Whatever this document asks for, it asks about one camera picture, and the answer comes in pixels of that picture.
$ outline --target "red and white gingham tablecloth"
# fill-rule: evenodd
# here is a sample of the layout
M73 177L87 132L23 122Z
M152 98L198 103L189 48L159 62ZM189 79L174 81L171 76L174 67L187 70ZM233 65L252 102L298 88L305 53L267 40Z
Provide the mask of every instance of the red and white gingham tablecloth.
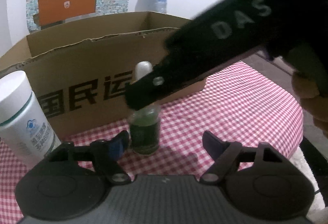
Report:
M68 140L87 145L97 139L110 139L123 129L128 129L127 122L119 120ZM145 173L199 177L213 162L202 147L206 130L244 146L268 142L289 158L302 140L303 113L292 95L238 62L209 76L204 90L162 106L160 148L155 154L140 157L128 150L119 163L131 176ZM87 162L82 165L92 166ZM14 189L26 172L1 142L0 223L16 223L22 217Z

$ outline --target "white spray bottle head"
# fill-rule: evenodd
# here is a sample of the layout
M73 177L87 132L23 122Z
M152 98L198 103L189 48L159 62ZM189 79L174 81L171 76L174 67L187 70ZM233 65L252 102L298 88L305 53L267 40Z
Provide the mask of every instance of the white spray bottle head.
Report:
M140 80L143 76L146 76L152 71L153 71L153 66L150 62L148 61L139 62L136 65L136 70L135 70L136 80Z

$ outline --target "finger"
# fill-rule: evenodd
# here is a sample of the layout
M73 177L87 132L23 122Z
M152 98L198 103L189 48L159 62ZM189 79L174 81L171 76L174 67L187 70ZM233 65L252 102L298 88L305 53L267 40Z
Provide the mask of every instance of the finger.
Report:
M313 124L314 126L318 127L319 129L321 129L323 131L323 133L325 134L325 136L327 137L328 134L328 122L324 122L321 120L317 120L317 119L313 119Z
M315 119L328 122L328 98L317 96L300 100L301 107Z
M295 94L300 98L314 98L319 95L316 83L300 76L297 72L293 73L292 86Z

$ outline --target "metal screw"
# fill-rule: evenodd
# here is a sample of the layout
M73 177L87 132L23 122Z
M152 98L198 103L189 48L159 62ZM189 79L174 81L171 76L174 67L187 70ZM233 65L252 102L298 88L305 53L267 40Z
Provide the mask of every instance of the metal screw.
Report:
M156 77L153 79L153 84L155 86L162 85L164 83L164 78L163 77Z
M215 182L219 180L219 176L213 173L207 173L202 176L202 180L206 182Z
M129 179L129 176L123 173L117 173L112 176L112 180L115 182L124 182Z

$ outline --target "tile floor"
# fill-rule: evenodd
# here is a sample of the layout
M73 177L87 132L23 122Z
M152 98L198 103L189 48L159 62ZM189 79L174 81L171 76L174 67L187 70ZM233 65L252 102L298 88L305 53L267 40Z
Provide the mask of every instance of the tile floor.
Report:
M291 76L275 65L267 62L258 55L252 55L243 60L246 64L256 69L262 75L292 94L297 100L291 85ZM304 114L304 136L328 159L328 139L322 131L313 125L312 116L303 110Z

